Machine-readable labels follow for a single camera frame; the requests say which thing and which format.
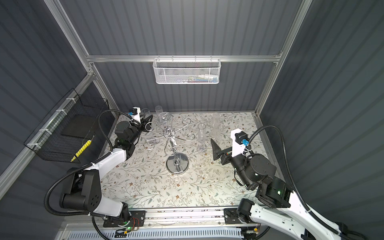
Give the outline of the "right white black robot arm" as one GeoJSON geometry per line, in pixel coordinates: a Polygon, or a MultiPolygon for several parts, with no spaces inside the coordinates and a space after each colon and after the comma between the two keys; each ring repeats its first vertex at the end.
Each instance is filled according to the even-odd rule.
{"type": "Polygon", "coordinates": [[[321,217],[314,209],[301,203],[298,194],[282,179],[275,176],[274,166],[262,154],[243,154],[247,140],[234,141],[231,148],[222,150],[211,140],[214,160],[231,164],[238,184],[256,191],[257,204],[242,199],[237,216],[242,223],[260,223],[296,240],[346,240],[348,228],[321,217]]]}

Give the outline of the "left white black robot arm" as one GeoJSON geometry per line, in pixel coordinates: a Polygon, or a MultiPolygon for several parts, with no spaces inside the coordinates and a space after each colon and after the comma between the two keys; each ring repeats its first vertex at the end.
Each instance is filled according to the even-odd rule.
{"type": "Polygon", "coordinates": [[[113,150],[100,162],[70,175],[63,181],[59,205],[63,209],[83,211],[87,215],[107,217],[115,226],[130,229],[139,221],[131,216],[126,203],[109,199],[102,194],[101,179],[118,164],[129,159],[143,132],[148,133],[153,116],[140,114],[138,127],[133,121],[123,121],[116,125],[116,139],[113,150]]]}

